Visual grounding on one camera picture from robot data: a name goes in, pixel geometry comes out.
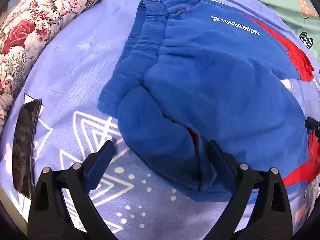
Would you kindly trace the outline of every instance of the logo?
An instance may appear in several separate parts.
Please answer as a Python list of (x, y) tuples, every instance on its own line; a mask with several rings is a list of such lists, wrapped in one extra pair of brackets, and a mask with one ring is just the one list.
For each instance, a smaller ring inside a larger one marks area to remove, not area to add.
[(218, 17), (215, 17), (215, 16), (210, 16), (212, 18), (213, 21), (219, 21), (220, 22), (220, 19)]
[(218, 18), (218, 17), (215, 17), (215, 16), (211, 16), (211, 15), (210, 15), (210, 17), (212, 18), (213, 21), (224, 22), (224, 23), (226, 23), (228, 25), (232, 25), (234, 27), (238, 27), (238, 28), (243, 29), (243, 30), (245, 30), (247, 32), (250, 32), (250, 33), (253, 33), (253, 34), (256, 34), (256, 35), (260, 35), (259, 31), (254, 30), (254, 29), (252, 29), (250, 27), (244, 26), (244, 25), (242, 25), (240, 23), (226, 21), (225, 19), (221, 19), (221, 18)]

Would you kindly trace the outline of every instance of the red stripe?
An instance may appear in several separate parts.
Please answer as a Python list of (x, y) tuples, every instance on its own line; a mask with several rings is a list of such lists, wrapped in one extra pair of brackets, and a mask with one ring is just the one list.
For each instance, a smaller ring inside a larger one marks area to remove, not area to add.
[(296, 168), (283, 179), (283, 183), (286, 187), (303, 181), (310, 184), (320, 173), (320, 144), (313, 131), (310, 133), (309, 137), (308, 152), (309, 161)]
[(313, 66), (310, 63), (310, 60), (304, 54), (304, 52), (299, 49), (292, 41), (288, 38), (283, 37), (275, 30), (271, 29), (270, 27), (264, 25), (262, 22), (255, 20), (253, 18), (248, 17), (250, 20), (254, 21), (255, 23), (259, 24), (262, 28), (264, 28), (269, 34), (271, 34), (277, 41), (279, 41), (282, 46), (284, 46), (288, 52), (289, 59), (291, 60), (292, 64), (298, 70), (301, 80), (303, 81), (311, 81), (314, 78), (313, 75)]

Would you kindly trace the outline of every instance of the elastic waistband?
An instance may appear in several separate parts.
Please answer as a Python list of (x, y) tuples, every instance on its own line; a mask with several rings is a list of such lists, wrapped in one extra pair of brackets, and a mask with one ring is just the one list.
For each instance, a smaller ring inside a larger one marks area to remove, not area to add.
[(143, 84), (145, 72), (158, 61), (169, 12), (159, 0), (142, 0), (111, 80), (102, 89), (98, 108), (117, 117), (118, 106), (131, 89)]

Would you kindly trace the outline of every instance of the black phone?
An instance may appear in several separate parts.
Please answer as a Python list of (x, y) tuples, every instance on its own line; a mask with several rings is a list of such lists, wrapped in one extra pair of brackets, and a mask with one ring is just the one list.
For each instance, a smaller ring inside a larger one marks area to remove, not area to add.
[(34, 189), (32, 169), (33, 137), (41, 108), (41, 100), (35, 99), (22, 105), (12, 144), (12, 179), (16, 191), (31, 199)]

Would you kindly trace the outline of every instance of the white dot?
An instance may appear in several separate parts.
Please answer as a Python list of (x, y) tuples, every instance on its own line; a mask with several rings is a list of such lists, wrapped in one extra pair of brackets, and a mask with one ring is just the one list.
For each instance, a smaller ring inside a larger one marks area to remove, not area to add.
[(116, 168), (115, 168), (115, 173), (124, 173), (124, 168), (122, 168), (122, 167), (116, 167)]
[(288, 79), (284, 79), (284, 80), (280, 80), (282, 82), (282, 84), (287, 88), (290, 89), (292, 87), (290, 80)]

